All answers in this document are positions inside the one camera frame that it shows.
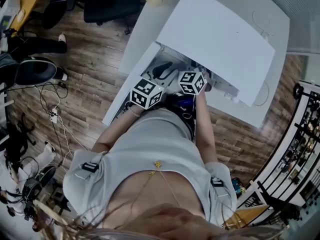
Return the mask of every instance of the white cabinet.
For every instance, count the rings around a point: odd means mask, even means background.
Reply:
[[[112,122],[136,84],[137,76],[155,59],[168,56],[176,63],[182,63],[181,57],[186,56],[206,67],[235,87],[236,98],[250,107],[263,86],[274,54],[275,49],[251,25],[217,0],[180,0],[156,42],[130,72],[103,123]],[[214,88],[206,96],[212,107],[216,96],[225,99]]]

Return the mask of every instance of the flower pot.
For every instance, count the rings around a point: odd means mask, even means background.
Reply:
[[[166,1],[167,0],[146,0],[146,2],[152,7],[161,6],[165,4]]]

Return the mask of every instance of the wooden floor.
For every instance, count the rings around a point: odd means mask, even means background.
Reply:
[[[42,0],[39,7],[44,8],[45,3],[46,0]],[[83,20],[83,11],[76,7],[50,30],[42,29],[36,21],[29,23],[26,30],[34,31],[43,38],[58,39],[62,32],[66,35],[66,54],[43,56],[66,70],[69,76],[65,82],[68,96],[61,100],[60,115],[64,125],[79,142],[90,149],[106,128],[102,119],[126,80],[126,76],[118,71],[129,39],[124,35],[123,22],[112,21],[103,26],[88,24]],[[275,96],[260,128],[210,108],[218,158],[230,168],[231,176],[239,177],[245,185],[267,161],[287,127],[296,105],[292,91],[299,80],[302,63],[302,57],[286,57]],[[61,96],[65,95],[65,90],[61,88],[58,92]],[[49,116],[40,104],[39,91],[35,88],[22,89],[8,92],[8,96],[14,99],[8,110],[10,120],[16,123],[25,112],[27,125],[35,126],[30,136],[37,144],[29,145],[27,154],[37,156],[45,146],[44,141],[49,140],[58,153],[56,162],[61,161],[57,137]],[[51,92],[44,92],[43,96],[49,106],[58,103],[56,95]],[[69,151],[64,129],[60,123],[55,124],[55,128],[64,156]],[[66,137],[71,150],[82,148],[68,132]],[[71,160],[69,153],[63,164],[65,169],[68,169]],[[57,179],[62,181],[64,174],[64,169],[59,168]]]

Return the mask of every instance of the office chair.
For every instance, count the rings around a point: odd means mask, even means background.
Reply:
[[[51,60],[44,57],[28,56],[17,63],[10,54],[0,55],[1,82],[5,87],[0,93],[5,92],[15,84],[21,86],[39,85],[50,79],[66,80],[62,67],[57,67]]]
[[[40,16],[42,27],[46,30],[53,28],[64,16],[66,11],[73,10],[76,0],[50,0],[44,13]]]
[[[139,10],[140,0],[86,0],[84,21],[101,26],[103,22],[124,18],[128,34],[130,30],[126,16],[135,14]]]

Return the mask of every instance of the black strap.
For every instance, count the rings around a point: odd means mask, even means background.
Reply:
[[[224,182],[217,177],[211,178],[211,183],[214,187],[224,187]]]
[[[99,168],[99,164],[95,163],[95,162],[85,162],[82,165],[82,169],[83,170],[86,170],[86,171],[91,172],[91,173],[95,173],[96,170],[98,170],[98,168]]]

